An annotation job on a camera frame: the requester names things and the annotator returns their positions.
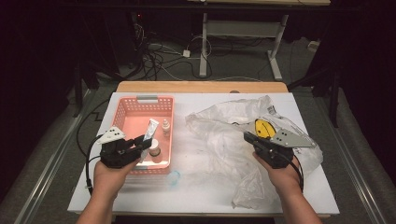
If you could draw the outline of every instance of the dark background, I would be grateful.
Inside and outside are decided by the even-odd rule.
[[[358,15],[336,15],[331,23],[323,15],[291,15],[286,41],[304,36],[321,39],[308,76],[323,66],[334,66],[341,77],[350,108],[376,156],[396,183],[396,140],[393,105],[395,94],[395,3],[387,0],[332,1],[336,7],[361,5]],[[202,15],[146,13],[150,29],[188,42],[202,28]],[[40,137],[69,104],[66,95],[74,83],[74,69],[89,62],[112,72],[135,52],[117,46],[117,38],[131,38],[125,14],[64,11],[56,2],[2,1],[0,4],[1,71],[1,191],[3,199],[28,160]],[[159,20],[183,21],[179,26],[159,26]],[[112,27],[125,26],[115,34]],[[94,69],[84,80],[94,83]],[[309,83],[330,83],[328,76]]]

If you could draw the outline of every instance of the wrist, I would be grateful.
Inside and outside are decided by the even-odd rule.
[[[293,195],[303,195],[298,183],[289,183],[287,186],[276,187],[276,193],[281,199]]]
[[[99,192],[99,190],[93,190],[91,200],[95,201],[96,203],[103,203],[103,204],[113,204],[117,198],[116,195],[108,194],[107,192]]]

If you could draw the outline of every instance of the bottle cap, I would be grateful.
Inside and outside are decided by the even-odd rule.
[[[152,141],[151,141],[151,147],[149,147],[148,149],[155,149],[155,148],[158,147],[158,145],[159,145],[158,144],[158,140],[153,138]]]
[[[167,119],[163,120],[163,128],[169,128],[170,124]]]

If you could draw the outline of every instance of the cable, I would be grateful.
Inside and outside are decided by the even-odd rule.
[[[176,64],[179,64],[179,63],[187,63],[187,64],[189,64],[189,65],[191,66],[191,73],[192,73],[192,75],[195,77],[194,68],[193,68],[192,63],[190,63],[190,62],[178,62],[178,63],[171,64],[171,65],[169,65],[169,66],[167,66],[167,67],[162,67],[162,69],[170,68],[170,67],[175,66]]]
[[[186,59],[186,57],[179,57],[179,58],[173,59],[171,61],[163,62],[163,63],[171,63],[171,62],[174,62],[174,61],[177,61],[177,60],[180,60],[180,59]]]
[[[170,48],[170,47],[167,47],[167,46],[165,46],[165,45],[163,45],[163,44],[148,44],[148,46],[151,46],[151,45],[154,45],[154,46],[161,46],[159,49],[155,49],[155,50],[153,50],[153,51],[159,51],[160,49],[162,49],[162,48],[166,48],[166,49],[171,49],[172,51],[171,52],[166,52],[166,51],[161,51],[161,53],[175,53],[175,54],[178,54],[178,55],[181,55],[181,53],[179,53],[178,51],[176,51],[175,49],[172,49],[172,48]]]
[[[92,114],[93,111],[95,111],[97,108],[99,108],[99,106],[103,105],[105,102],[109,101],[110,99],[106,99],[105,101],[103,101],[102,103],[100,103],[99,105],[96,106],[96,108],[94,108],[91,113],[89,113],[83,120],[82,122],[78,125],[77,128],[77,132],[76,132],[76,141],[77,141],[77,146],[79,151],[81,152],[82,155],[84,155],[84,157],[87,157],[87,154],[82,150],[81,144],[79,143],[79,139],[78,139],[78,135],[79,135],[79,131],[81,129],[81,126],[84,124],[84,122],[87,120],[87,118]]]
[[[186,50],[189,50],[189,46],[190,46],[190,44],[192,43],[192,41],[195,40],[195,39],[198,39],[198,38],[203,39],[204,41],[206,41],[206,42],[209,44],[209,52],[207,53],[206,57],[209,56],[210,53],[212,52],[212,45],[210,44],[210,42],[209,42],[209,40],[208,40],[207,38],[203,38],[203,37],[200,36],[200,35],[196,36],[195,38],[193,38],[193,39],[190,41],[190,43],[189,43],[189,44],[187,45],[187,47],[186,47]]]
[[[235,43],[235,44],[243,46],[243,47],[239,47],[239,48],[235,48],[235,49],[244,49],[244,48],[247,48],[247,47],[257,47],[265,39],[263,37],[255,37],[252,43],[246,44],[246,43],[242,43],[241,41],[250,41],[252,38],[250,38],[250,39],[246,39],[246,38],[245,39],[242,39],[242,38],[231,39],[229,36],[226,36],[226,38],[220,38],[220,37],[215,36],[215,35],[211,35],[210,37],[214,37],[214,38],[219,39],[219,40],[228,40],[231,43]]]
[[[166,70],[165,68],[163,68],[163,71],[165,71],[170,77],[174,78],[175,80],[179,80],[179,81],[187,81],[178,77],[174,77],[171,73],[168,72],[168,70]]]
[[[298,160],[298,158],[294,155],[293,157],[297,159],[297,162],[299,163],[299,166],[301,168],[301,170],[299,170],[299,168],[291,161],[289,160],[285,155],[283,155],[282,153],[278,153],[276,150],[273,151],[274,154],[276,154],[277,156],[280,156],[282,159],[284,159],[285,161],[287,161],[291,167],[296,171],[299,179],[300,179],[300,189],[301,192],[304,191],[304,174],[303,174],[303,167],[300,164],[300,161]]]
[[[100,156],[95,156],[95,157],[93,157],[93,158],[90,159],[90,162],[93,161],[93,160],[95,160],[95,159],[98,159],[98,158],[100,158]]]
[[[137,46],[137,49],[139,49],[140,48],[140,46],[142,46],[142,44],[143,44],[143,39],[145,38],[145,29],[143,29],[143,27],[141,26],[141,25],[139,25],[139,24],[135,24],[135,26],[137,26],[137,27],[139,27],[140,29],[139,29],[139,33],[138,33],[138,35],[137,35],[137,39],[139,39],[140,38],[140,34],[142,34],[142,40],[140,41],[140,44],[139,44],[139,46]]]
[[[91,155],[91,150],[93,147],[93,144],[100,138],[102,137],[102,134],[97,135],[95,138],[93,138],[93,140],[90,143],[90,146],[88,147],[87,150],[87,156],[85,157],[85,177],[86,177],[86,182],[87,182],[87,189],[90,192],[90,194],[92,195],[93,192],[93,186],[92,186],[92,182],[90,179],[90,155]]]
[[[145,78],[146,80],[148,80],[148,79],[151,80],[151,78],[154,77],[154,80],[157,80],[157,75],[160,72],[160,70],[157,70],[157,69],[161,69],[161,64],[163,63],[162,61],[157,59],[157,56],[161,57],[161,60],[163,60],[163,57],[161,55],[157,54],[157,53],[153,53],[153,54],[156,57],[152,56],[150,54],[149,50],[147,50],[145,56],[147,56],[148,58],[143,58],[143,60],[146,60],[146,62],[151,62],[152,66],[149,67],[149,66],[146,66],[146,64],[144,65],[143,70],[145,72],[145,75],[141,79]],[[149,72],[151,70],[154,70],[154,74],[153,75],[149,74]]]

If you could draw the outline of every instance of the yellow label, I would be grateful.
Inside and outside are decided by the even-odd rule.
[[[256,134],[259,137],[271,138],[276,134],[274,126],[263,119],[256,119],[255,128]]]

